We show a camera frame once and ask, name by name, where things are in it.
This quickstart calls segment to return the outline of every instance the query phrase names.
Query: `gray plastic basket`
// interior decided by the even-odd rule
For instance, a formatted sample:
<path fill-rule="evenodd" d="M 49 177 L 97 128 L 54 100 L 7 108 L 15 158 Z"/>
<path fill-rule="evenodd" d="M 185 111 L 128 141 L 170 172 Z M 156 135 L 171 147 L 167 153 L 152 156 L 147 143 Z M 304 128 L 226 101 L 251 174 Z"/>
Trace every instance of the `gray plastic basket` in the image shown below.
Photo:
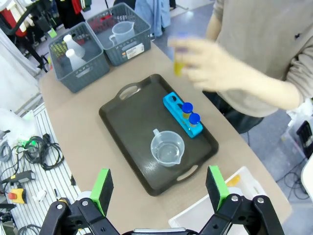
<path fill-rule="evenodd" d="M 82 59 L 86 61 L 86 64 L 75 71 L 72 70 L 70 61 L 65 56 L 67 45 L 63 37 L 67 34 L 72 35 L 73 40 L 85 49 Z M 50 43 L 49 52 L 56 78 L 73 93 L 83 89 L 110 70 L 101 44 L 85 22 L 77 24 Z"/>
<path fill-rule="evenodd" d="M 112 28 L 121 21 L 134 22 L 135 36 L 114 45 L 109 37 Z M 151 48 L 150 25 L 140 18 L 128 5 L 120 3 L 87 20 L 96 34 L 108 58 L 114 66 L 125 63 L 138 53 Z"/>

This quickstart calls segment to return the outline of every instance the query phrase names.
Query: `blue tube rack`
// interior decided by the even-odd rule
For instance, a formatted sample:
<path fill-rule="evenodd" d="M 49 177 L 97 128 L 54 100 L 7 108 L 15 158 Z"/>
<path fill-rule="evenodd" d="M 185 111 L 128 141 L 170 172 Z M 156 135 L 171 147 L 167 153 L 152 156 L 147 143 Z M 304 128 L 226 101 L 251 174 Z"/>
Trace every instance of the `blue tube rack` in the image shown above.
<path fill-rule="evenodd" d="M 200 122 L 195 127 L 191 127 L 188 119 L 182 117 L 181 107 L 183 102 L 174 92 L 169 93 L 163 98 L 163 104 L 190 138 L 194 138 L 203 130 L 203 126 Z"/>

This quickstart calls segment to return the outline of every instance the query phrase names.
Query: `blue jacket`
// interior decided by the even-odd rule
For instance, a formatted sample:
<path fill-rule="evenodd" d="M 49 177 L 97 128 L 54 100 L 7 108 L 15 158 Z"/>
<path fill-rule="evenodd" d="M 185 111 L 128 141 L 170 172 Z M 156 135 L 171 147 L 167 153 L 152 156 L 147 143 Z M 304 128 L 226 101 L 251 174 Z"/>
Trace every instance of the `blue jacket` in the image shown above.
<path fill-rule="evenodd" d="M 135 12 L 151 25 L 151 33 L 156 37 L 162 35 L 161 27 L 171 24 L 168 0 L 137 0 Z"/>

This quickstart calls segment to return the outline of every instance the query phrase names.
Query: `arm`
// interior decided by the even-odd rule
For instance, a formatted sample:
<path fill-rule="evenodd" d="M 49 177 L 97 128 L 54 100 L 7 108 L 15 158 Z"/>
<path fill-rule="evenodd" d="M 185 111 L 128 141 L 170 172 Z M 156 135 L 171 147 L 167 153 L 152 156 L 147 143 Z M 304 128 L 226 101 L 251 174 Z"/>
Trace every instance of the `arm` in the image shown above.
<path fill-rule="evenodd" d="M 190 51 L 177 54 L 176 60 L 189 65 L 183 73 L 196 87 L 206 91 L 244 90 L 285 110 L 297 108 L 313 95 L 313 45 L 292 59 L 286 81 L 262 74 L 207 40 L 174 39 L 169 45 Z"/>
<path fill-rule="evenodd" d="M 213 8 L 213 14 L 206 30 L 206 38 L 215 42 L 222 27 L 224 0 L 216 0 Z"/>

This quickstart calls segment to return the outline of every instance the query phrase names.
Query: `measuring cup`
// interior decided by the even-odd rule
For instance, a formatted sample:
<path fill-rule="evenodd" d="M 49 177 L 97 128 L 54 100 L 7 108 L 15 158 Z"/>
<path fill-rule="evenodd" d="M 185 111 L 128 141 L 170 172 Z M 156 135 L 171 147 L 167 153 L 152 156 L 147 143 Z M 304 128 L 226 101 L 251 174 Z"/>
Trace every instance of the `measuring cup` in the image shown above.
<path fill-rule="evenodd" d="M 112 40 L 112 38 L 115 38 L 117 44 L 119 44 L 134 37 L 134 24 L 134 22 L 122 21 L 114 25 L 112 28 L 113 35 L 109 37 L 109 40 L 113 43 L 113 45 L 115 45 L 115 42 Z"/>
<path fill-rule="evenodd" d="M 185 151 L 185 143 L 180 135 L 173 131 L 159 132 L 157 129 L 153 133 L 151 153 L 157 162 L 167 167 L 180 164 Z"/>

